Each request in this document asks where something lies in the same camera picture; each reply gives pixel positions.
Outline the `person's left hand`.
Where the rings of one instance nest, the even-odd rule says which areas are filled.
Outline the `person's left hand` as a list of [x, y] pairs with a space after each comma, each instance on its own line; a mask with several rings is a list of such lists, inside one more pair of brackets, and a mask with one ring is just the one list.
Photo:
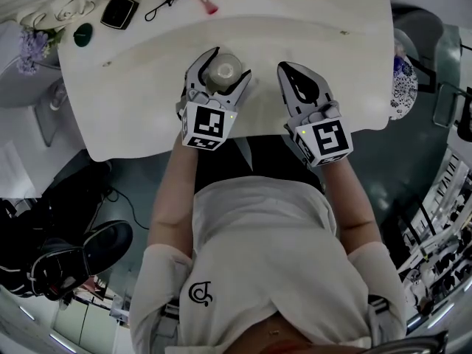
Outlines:
[[207, 105], [209, 107], [221, 108], [221, 102], [217, 100], [213, 95], [207, 94], [205, 91], [199, 91], [198, 89], [189, 89], [187, 91], [187, 101], [196, 103], [199, 105]]

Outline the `purple flowers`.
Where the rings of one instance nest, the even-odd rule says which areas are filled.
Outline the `purple flowers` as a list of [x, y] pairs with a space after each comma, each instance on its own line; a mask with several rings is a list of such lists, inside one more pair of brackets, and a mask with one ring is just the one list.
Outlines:
[[19, 73], [26, 76], [34, 75], [39, 69], [40, 62], [60, 43], [64, 32], [64, 28], [56, 31], [22, 27], [19, 34], [19, 58], [16, 62]]

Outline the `small beige jar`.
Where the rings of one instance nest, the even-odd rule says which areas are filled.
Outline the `small beige jar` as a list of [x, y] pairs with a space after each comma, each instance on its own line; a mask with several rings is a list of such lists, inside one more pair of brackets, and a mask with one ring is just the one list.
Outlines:
[[211, 94], [226, 91], [235, 84], [243, 73], [240, 60], [230, 53], [218, 54], [209, 64], [206, 89]]

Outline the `black compact case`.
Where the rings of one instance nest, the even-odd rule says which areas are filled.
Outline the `black compact case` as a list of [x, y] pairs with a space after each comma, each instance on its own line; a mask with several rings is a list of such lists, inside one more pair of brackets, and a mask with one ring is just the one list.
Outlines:
[[115, 30], [126, 30], [138, 6], [139, 2], [135, 0], [110, 0], [100, 23]]

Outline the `person's right hand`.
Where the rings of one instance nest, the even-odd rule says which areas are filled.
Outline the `person's right hand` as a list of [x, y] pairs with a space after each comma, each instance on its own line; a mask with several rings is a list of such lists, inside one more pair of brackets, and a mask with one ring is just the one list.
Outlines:
[[324, 119], [339, 118], [340, 116], [339, 103], [337, 101], [330, 101], [319, 106], [314, 112], [309, 113], [309, 115], [302, 119], [301, 123], [307, 125]]

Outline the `white side cabinet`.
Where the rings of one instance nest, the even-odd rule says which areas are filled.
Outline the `white side cabinet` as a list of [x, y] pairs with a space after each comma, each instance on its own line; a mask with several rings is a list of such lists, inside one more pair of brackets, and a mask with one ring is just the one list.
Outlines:
[[0, 198], [37, 198], [85, 147], [58, 67], [0, 73]]

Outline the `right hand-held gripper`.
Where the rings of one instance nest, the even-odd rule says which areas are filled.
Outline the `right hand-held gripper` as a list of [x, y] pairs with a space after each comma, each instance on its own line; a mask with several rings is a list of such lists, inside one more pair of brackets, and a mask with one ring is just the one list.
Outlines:
[[321, 106], [333, 100], [327, 81], [312, 69], [294, 62], [280, 62], [277, 77], [291, 117], [285, 124], [291, 140], [309, 167], [337, 162], [353, 151], [352, 137], [342, 115], [307, 125], [301, 123], [318, 107], [302, 112], [303, 105]]

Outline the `dark oval chair seat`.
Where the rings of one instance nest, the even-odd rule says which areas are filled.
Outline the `dark oval chair seat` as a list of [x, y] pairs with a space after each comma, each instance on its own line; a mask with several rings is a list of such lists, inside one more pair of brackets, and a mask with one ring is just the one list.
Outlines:
[[83, 252], [90, 275], [103, 273], [118, 262], [129, 250], [133, 229], [123, 220], [107, 221], [85, 236]]

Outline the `person's left forearm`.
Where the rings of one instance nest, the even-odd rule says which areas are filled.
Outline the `person's left forearm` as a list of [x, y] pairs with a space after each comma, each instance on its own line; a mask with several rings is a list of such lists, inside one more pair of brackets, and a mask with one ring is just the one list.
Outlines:
[[198, 151], [177, 138], [153, 204], [149, 246], [163, 244], [192, 256], [192, 210]]

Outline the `cream dressing table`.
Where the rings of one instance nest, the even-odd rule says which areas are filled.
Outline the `cream dressing table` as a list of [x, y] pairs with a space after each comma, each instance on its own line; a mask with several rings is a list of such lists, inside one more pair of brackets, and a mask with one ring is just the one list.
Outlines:
[[[0, 20], [61, 0], [0, 0]], [[184, 73], [205, 51], [231, 52], [252, 71], [232, 136], [279, 134], [288, 110], [277, 65], [302, 64], [325, 78], [351, 131], [389, 121], [394, 35], [390, 0], [199, 0], [145, 13], [161, 0], [137, 0], [125, 30], [100, 23], [98, 4], [73, 21], [58, 47], [70, 104], [89, 155], [103, 161], [168, 151], [180, 129], [176, 103]], [[90, 23], [83, 48], [73, 34]]]

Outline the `person's right forearm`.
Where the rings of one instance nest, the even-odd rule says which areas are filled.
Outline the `person's right forearm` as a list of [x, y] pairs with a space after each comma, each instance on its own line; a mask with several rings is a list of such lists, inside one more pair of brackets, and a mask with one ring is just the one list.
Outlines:
[[381, 242], [372, 205], [348, 159], [323, 165], [321, 171], [346, 253]]

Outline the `person's black trousers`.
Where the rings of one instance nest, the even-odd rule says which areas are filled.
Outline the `person's black trousers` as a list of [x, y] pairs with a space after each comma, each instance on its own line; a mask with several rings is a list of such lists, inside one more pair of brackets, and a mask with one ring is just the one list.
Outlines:
[[318, 176], [302, 163], [282, 136], [251, 136], [247, 142], [252, 164], [247, 163], [235, 139], [227, 139], [214, 151], [200, 150], [195, 191], [218, 181], [247, 176], [298, 181], [322, 191]]

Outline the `person's white shirt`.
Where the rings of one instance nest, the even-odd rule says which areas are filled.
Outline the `person's white shirt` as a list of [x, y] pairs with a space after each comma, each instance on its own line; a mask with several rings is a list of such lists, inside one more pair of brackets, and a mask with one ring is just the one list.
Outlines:
[[370, 348], [406, 334], [406, 302], [384, 244], [346, 253], [327, 199], [251, 176], [195, 195], [195, 251], [154, 244], [130, 309], [136, 354], [222, 354], [280, 314], [315, 344]]

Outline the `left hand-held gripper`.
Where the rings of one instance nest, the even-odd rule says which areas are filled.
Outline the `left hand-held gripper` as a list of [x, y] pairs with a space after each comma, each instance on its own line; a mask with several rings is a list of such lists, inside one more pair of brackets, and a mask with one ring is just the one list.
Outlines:
[[184, 96], [176, 104], [176, 111], [181, 120], [181, 140], [183, 146], [202, 150], [216, 150], [228, 138], [237, 118], [235, 106], [239, 103], [251, 80], [251, 69], [242, 73], [235, 83], [231, 84], [227, 90], [222, 91], [220, 99], [214, 96], [221, 102], [221, 108], [187, 101], [191, 91], [207, 91], [204, 73], [207, 72], [209, 65], [217, 55], [217, 47], [204, 52], [185, 73]]

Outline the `dark green round lid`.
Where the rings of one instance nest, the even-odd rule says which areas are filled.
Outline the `dark green round lid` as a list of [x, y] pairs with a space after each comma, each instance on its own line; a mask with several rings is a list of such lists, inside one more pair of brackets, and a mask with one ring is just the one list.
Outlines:
[[87, 46], [93, 35], [93, 26], [90, 23], [81, 24], [73, 34], [74, 43], [83, 48]]

